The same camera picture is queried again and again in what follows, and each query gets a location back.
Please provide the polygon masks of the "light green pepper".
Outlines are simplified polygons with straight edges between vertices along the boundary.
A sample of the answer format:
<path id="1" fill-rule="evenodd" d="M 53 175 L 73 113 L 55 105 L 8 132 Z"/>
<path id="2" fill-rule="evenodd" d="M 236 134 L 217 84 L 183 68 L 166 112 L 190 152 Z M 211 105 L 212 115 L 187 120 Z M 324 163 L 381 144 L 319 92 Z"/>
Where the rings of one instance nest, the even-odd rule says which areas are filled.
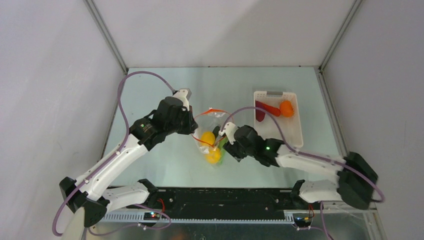
<path id="1" fill-rule="evenodd" d="M 219 148 L 219 150 L 220 150 L 220 158 L 219 158 L 219 161 L 218 161 L 218 163 L 219 164 L 221 164 L 222 163 L 222 161 L 223 161 L 223 159 L 224 159 L 224 156 L 225 156 L 225 154 L 226 154 L 226 150 L 224 149 L 224 145 L 226 144 L 228 142 L 228 138 L 227 137 L 224 137 L 223 139 L 221 139 L 220 141 L 219 141 L 219 143 L 218 143 L 218 148 Z"/>

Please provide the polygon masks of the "dark green avocado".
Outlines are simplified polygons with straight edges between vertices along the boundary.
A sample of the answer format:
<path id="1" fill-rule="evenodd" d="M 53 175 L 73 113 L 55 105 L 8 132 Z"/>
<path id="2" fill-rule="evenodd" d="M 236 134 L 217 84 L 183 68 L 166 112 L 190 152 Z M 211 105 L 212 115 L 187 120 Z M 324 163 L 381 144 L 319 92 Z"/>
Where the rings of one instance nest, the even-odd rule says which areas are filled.
<path id="1" fill-rule="evenodd" d="M 221 127 L 219 125 L 217 125 L 216 127 L 214 127 L 212 133 L 214 135 L 214 137 L 217 139 L 220 136 L 220 130 Z"/>

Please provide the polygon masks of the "yellow lemon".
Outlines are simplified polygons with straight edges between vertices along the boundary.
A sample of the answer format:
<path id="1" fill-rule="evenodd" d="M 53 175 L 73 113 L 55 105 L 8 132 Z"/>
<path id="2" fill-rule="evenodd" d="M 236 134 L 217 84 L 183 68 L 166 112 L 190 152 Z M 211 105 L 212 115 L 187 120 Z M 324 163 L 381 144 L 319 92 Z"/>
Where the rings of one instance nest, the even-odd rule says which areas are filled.
<path id="1" fill-rule="evenodd" d="M 205 131 L 202 133 L 200 137 L 200 145 L 203 146 L 209 146 L 213 147 L 215 144 L 216 138 L 214 134 L 211 131 Z"/>
<path id="2" fill-rule="evenodd" d="M 221 149 L 218 147 L 210 147 L 204 157 L 209 164 L 217 164 L 220 162 L 222 157 Z"/>

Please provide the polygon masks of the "clear zip top bag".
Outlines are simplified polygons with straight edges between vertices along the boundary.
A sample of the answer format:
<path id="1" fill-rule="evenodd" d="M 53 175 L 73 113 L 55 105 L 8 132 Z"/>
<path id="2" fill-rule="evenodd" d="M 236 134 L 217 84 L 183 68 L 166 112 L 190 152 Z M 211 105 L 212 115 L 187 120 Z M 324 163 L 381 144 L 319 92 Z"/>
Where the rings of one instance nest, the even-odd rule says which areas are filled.
<path id="1" fill-rule="evenodd" d="M 223 149 L 228 138 L 219 134 L 219 131 L 230 113 L 210 108 L 194 117 L 197 129 L 191 134 L 195 145 L 207 163 L 219 166 L 226 151 Z"/>

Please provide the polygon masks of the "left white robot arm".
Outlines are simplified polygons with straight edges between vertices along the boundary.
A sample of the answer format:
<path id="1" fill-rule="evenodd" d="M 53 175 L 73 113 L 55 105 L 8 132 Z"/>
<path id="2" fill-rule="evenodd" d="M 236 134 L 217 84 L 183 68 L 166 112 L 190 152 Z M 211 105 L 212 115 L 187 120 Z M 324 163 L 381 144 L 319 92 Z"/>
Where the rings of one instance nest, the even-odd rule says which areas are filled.
<path id="1" fill-rule="evenodd" d="M 136 204 L 153 208 L 158 202 L 158 189 L 147 179 L 133 185 L 109 188 L 135 160 L 177 133 L 191 135 L 198 127 L 189 99 L 179 93 L 161 100 L 157 109 L 136 120 L 113 151 L 76 179 L 65 177 L 59 187 L 69 209 L 84 210 L 83 226 L 97 224 L 107 213 Z"/>

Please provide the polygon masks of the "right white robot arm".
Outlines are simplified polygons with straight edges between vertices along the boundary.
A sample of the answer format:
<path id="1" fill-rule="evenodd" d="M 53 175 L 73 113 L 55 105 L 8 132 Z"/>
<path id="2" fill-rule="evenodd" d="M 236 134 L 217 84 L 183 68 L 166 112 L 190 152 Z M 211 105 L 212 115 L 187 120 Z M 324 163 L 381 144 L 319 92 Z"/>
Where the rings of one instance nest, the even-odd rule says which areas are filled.
<path id="1" fill-rule="evenodd" d="M 248 125 L 227 123 L 218 132 L 228 141 L 223 148 L 238 162 L 252 157 L 265 167 L 297 169 L 323 176 L 323 180 L 297 180 L 291 191 L 291 204 L 304 209 L 315 202 L 344 202 L 359 210 L 367 210 L 376 191 L 378 174 L 356 152 L 347 156 L 322 156 L 296 152 L 281 139 L 262 138 Z"/>

